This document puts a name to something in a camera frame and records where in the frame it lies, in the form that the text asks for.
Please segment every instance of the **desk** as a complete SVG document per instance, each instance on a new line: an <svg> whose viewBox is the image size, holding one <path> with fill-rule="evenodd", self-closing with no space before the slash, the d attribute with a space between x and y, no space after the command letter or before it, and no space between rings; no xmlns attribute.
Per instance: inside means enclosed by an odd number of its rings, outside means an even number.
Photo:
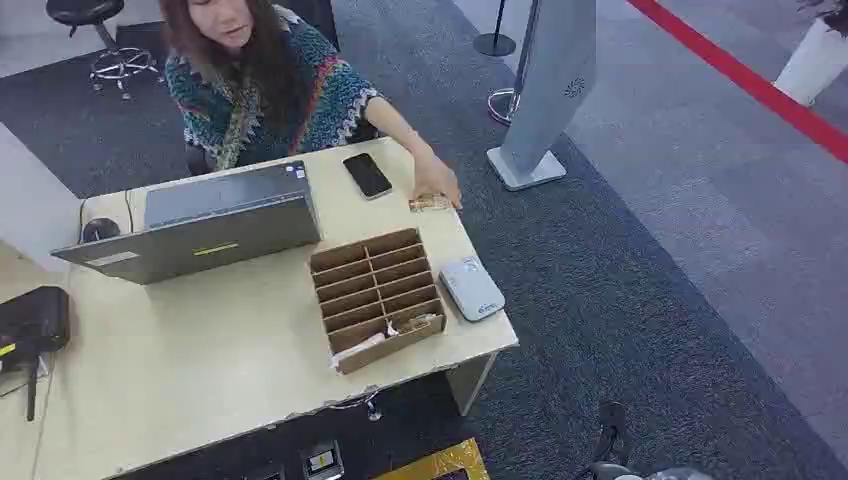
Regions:
<svg viewBox="0 0 848 480"><path fill-rule="evenodd" d="M64 286L65 275L48 274L0 243L0 303L41 285ZM38 381L35 420L26 421L26 388L0 398L0 477L30 478L41 435L50 378Z"/></svg>
<svg viewBox="0 0 848 480"><path fill-rule="evenodd" d="M374 157L393 193L362 199L342 165L359 153ZM298 159L324 235L317 249L417 227L434 269L474 253L453 210L409 212L412 160L393 141ZM159 187L129 193L137 228L147 191ZM84 216L109 216L129 228L123 192L89 199ZM495 354L518 343L504 312L478 324L459 320L442 290L443 334L337 374L307 267L314 251L288 250L147 287L72 269L80 326L55 370L37 478L115 476L446 369L465 414Z"/></svg>

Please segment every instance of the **gray laptop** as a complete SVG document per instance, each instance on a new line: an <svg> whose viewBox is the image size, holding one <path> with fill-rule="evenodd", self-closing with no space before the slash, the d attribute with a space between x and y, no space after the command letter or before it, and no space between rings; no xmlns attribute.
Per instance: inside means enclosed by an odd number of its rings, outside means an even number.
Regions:
<svg viewBox="0 0 848 480"><path fill-rule="evenodd" d="M321 240L300 161L152 190L144 223L51 255L144 285Z"/></svg>

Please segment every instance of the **patterned knit sweater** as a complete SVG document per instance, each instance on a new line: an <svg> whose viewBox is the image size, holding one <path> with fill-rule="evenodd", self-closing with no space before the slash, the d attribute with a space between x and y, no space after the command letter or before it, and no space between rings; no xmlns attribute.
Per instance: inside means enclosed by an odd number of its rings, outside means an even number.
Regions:
<svg viewBox="0 0 848 480"><path fill-rule="evenodd" d="M320 32L291 10L275 9L283 35L289 36L301 65L308 67L311 96L305 121L265 122L252 82L233 91L220 77L204 79L179 55L172 55L165 66L171 97L185 121L186 142L203 147L216 170L344 145L368 100L378 95Z"/></svg>

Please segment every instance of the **white planter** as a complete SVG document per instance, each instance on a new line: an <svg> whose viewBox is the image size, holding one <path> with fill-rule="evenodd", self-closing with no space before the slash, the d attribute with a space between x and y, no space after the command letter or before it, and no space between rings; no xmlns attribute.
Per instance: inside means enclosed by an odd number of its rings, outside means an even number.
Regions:
<svg viewBox="0 0 848 480"><path fill-rule="evenodd" d="M774 86L801 105L812 105L846 66L848 39L817 18Z"/></svg>

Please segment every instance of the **red line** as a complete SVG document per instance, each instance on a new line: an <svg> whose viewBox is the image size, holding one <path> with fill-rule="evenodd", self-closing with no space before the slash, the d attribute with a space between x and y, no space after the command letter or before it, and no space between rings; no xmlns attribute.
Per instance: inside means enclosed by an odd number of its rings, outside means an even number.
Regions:
<svg viewBox="0 0 848 480"><path fill-rule="evenodd" d="M689 50L723 73L801 133L848 164L848 136L808 108L792 100L763 77L709 41L655 0L628 0Z"/></svg>

